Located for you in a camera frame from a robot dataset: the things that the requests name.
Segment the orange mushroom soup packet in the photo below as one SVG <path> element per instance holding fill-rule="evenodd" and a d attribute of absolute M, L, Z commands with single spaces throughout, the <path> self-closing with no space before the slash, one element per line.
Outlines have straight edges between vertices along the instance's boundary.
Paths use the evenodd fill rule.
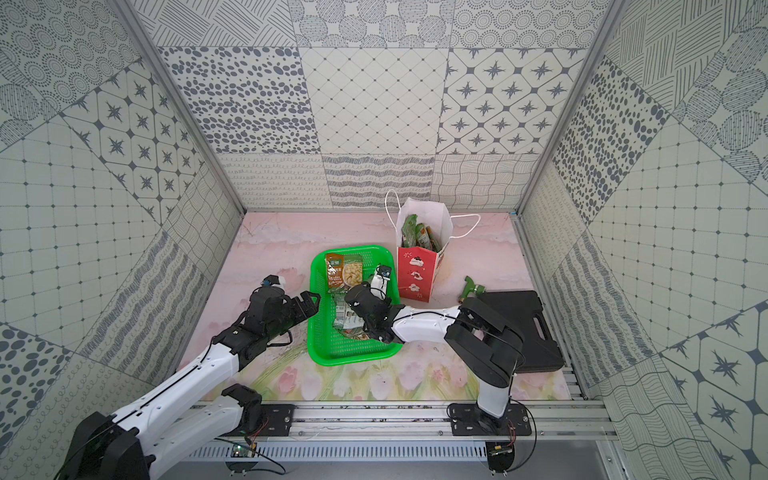
<path fill-rule="evenodd" d="M 363 282 L 364 262 L 361 255 L 328 253 L 325 263 L 329 293 L 347 292 Z"/>

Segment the orange sauce packet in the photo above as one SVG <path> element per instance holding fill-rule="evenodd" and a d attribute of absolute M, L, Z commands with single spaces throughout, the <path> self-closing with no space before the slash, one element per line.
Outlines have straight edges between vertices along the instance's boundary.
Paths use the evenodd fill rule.
<path fill-rule="evenodd" d="M 419 223 L 416 226 L 416 241 L 420 248 L 435 251 L 435 247 L 432 241 L 432 237 L 429 233 L 429 228 L 423 223 Z"/>

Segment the green noodle sauce packet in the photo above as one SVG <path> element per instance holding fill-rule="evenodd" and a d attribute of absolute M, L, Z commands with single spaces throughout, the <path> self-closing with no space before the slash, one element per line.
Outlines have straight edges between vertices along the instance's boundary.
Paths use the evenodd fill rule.
<path fill-rule="evenodd" d="M 417 224 L 418 217 L 416 214 L 410 214 L 405 218 L 401 227 L 402 248 L 413 248 L 418 245 Z"/>

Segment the white red paper bag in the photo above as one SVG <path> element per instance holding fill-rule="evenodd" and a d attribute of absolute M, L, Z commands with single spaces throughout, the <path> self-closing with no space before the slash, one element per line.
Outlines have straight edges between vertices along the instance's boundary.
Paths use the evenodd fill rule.
<path fill-rule="evenodd" d="M 403 299 L 430 302 L 447 246 L 472 233 L 479 214 L 452 215 L 440 202 L 406 198 L 389 189 L 385 211 L 395 230 L 397 289 Z"/>

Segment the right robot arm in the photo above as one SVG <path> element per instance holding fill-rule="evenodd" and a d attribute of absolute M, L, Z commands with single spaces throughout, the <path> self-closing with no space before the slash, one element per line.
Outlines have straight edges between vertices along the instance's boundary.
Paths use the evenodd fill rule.
<path fill-rule="evenodd" d="M 374 340 L 451 347 L 478 378 L 477 408 L 489 418 L 504 416 L 514 375 L 526 357 L 524 334 L 501 313 L 476 297 L 447 309 L 416 309 L 393 303 L 368 283 L 351 288 L 344 301 Z"/>

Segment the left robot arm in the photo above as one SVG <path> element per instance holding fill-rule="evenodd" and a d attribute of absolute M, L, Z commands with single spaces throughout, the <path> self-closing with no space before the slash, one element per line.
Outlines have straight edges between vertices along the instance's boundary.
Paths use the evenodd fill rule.
<path fill-rule="evenodd" d="M 238 318 L 214 335 L 184 368 L 137 400 L 106 415 L 95 412 L 76 427 L 58 479 L 158 479 L 197 448 L 229 432 L 249 435 L 265 424 L 262 397 L 240 384 L 213 404 L 190 408 L 234 377 L 278 337 L 315 316 L 321 297 L 291 298 L 269 276 Z"/>

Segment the green seaweed packet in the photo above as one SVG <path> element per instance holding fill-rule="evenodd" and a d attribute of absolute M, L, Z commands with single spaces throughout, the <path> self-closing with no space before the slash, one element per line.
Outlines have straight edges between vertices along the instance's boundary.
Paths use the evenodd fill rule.
<path fill-rule="evenodd" d="M 333 328 L 343 337 L 351 340 L 365 341 L 370 337 L 364 329 L 364 321 L 359 317 L 344 300 L 342 294 L 333 294 L 335 305 L 335 318 Z"/>

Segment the green plastic faucet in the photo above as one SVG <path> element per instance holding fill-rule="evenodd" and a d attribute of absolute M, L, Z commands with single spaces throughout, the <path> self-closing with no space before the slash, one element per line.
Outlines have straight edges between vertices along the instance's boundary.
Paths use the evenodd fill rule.
<path fill-rule="evenodd" d="M 470 276 L 465 277 L 465 285 L 461 294 L 458 297 L 458 302 L 463 303 L 465 300 L 482 295 L 486 291 L 486 287 L 477 284 Z"/>

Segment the left circuit board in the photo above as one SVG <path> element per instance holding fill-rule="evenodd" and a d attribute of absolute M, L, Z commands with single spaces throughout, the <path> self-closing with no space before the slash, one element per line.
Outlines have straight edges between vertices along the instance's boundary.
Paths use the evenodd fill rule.
<path fill-rule="evenodd" d="M 231 458 L 253 458 L 254 455 L 255 453 L 250 447 L 237 442 L 232 443 L 230 453 Z"/>

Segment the circuit board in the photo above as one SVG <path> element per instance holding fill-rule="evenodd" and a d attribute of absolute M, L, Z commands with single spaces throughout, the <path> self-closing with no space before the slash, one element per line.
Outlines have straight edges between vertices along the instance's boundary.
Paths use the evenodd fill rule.
<path fill-rule="evenodd" d="M 232 443 L 230 453 L 231 458 L 253 458 L 254 455 L 255 453 L 250 447 L 237 442 Z"/>
<path fill-rule="evenodd" d="M 493 474 L 506 474 L 515 461 L 515 447 L 509 442 L 487 442 L 486 458 Z"/>

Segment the black plastic case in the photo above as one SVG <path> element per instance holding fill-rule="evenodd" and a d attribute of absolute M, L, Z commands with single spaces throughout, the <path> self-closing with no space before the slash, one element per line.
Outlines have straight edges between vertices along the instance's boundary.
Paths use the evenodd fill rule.
<path fill-rule="evenodd" d="M 492 291 L 481 294 L 479 299 L 523 334 L 521 351 L 525 360 L 517 367 L 517 373 L 549 373 L 564 367 L 563 354 L 546 324 L 543 306 L 535 291 Z"/>

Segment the right circuit board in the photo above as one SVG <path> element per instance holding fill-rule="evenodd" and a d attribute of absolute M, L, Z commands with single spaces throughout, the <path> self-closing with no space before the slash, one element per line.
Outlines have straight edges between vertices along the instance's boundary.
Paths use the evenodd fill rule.
<path fill-rule="evenodd" d="M 487 442 L 486 458 L 493 474 L 506 474 L 515 461 L 515 447 L 509 442 Z"/>

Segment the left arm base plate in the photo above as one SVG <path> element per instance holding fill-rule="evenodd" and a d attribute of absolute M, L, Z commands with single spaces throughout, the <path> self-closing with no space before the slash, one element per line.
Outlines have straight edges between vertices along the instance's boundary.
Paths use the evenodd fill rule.
<path fill-rule="evenodd" d="M 237 432 L 247 437 L 287 437 L 290 435 L 294 404 L 258 404 L 245 407 Z"/>

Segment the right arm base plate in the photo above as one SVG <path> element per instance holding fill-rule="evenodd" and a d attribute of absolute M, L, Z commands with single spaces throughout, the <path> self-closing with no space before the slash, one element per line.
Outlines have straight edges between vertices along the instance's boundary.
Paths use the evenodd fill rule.
<path fill-rule="evenodd" d="M 534 428 L 526 407 L 510 402 L 501 417 L 496 418 L 476 404 L 451 403 L 446 409 L 454 436 L 530 436 Z"/>

